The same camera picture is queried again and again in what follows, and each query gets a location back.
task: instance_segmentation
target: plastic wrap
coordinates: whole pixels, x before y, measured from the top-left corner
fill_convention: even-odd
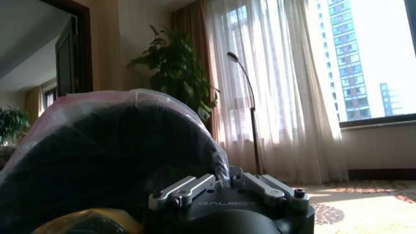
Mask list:
[[[226,154],[174,98],[145,89],[61,97],[0,172],[0,233],[93,207],[140,220],[154,189],[204,173],[229,183]]]
[[[142,225],[116,209],[89,209],[66,214],[36,228],[33,234],[141,234]]]

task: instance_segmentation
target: wooden door frame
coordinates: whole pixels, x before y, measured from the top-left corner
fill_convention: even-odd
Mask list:
[[[92,86],[92,56],[90,56],[90,18],[89,8],[73,0],[40,0],[53,7],[68,12],[77,17],[77,33],[80,39],[80,75],[82,85],[80,86],[81,92],[93,91]]]

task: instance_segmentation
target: silver metal bracket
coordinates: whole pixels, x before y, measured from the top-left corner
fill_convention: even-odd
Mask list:
[[[238,173],[233,177],[233,187],[256,192],[262,197],[265,204],[272,207],[277,207],[285,202],[297,211],[308,209],[308,194],[301,189],[292,189],[269,175]]]
[[[288,205],[292,209],[298,211],[308,210],[309,195],[305,191],[301,189],[292,189],[269,175],[261,175],[260,177],[270,187],[280,189],[284,192]]]
[[[278,189],[270,187],[260,180],[258,175],[254,176],[250,173],[238,173],[233,177],[233,187],[253,191],[262,197],[264,203],[270,207],[277,207],[285,198],[285,194]]]
[[[186,176],[184,179],[177,181],[174,184],[172,184],[169,187],[166,187],[161,191],[154,191],[149,195],[149,209],[153,211],[161,210],[165,207],[165,205],[169,202],[172,202],[173,192],[194,180],[196,180],[196,177]]]
[[[192,203],[192,199],[208,188],[214,186],[214,176],[212,174],[205,174],[197,180],[188,183],[180,189],[177,189],[172,198],[176,206],[180,208],[186,207]]]

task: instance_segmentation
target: green leaves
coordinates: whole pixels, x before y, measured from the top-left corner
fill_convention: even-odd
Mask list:
[[[13,144],[25,127],[29,127],[26,113],[0,108],[0,145]]]
[[[184,32],[169,29],[157,31],[152,25],[150,29],[154,39],[149,48],[142,56],[129,61],[128,67],[145,64],[150,71],[154,70],[150,88],[180,100],[205,122],[216,106],[217,94],[214,93],[214,99],[210,100],[209,89],[213,87],[196,58],[192,40]]]

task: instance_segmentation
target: brown curtain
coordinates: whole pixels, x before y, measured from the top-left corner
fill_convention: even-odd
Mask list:
[[[25,111],[28,112],[28,122],[32,126],[41,113],[44,112],[44,97],[40,86],[32,88],[26,92]]]
[[[202,63],[202,68],[208,76],[208,81],[212,87],[214,87],[210,80],[209,72],[209,45],[208,45],[208,36],[205,28],[205,1],[197,0],[190,3],[188,6],[177,10],[172,14],[172,28],[176,31],[186,32],[190,36],[193,47],[196,50],[197,57]],[[210,97],[214,95],[214,90],[210,89]],[[208,130],[212,134],[214,140],[217,140],[217,132],[214,126],[216,119],[216,108],[210,113],[210,121],[208,123]]]

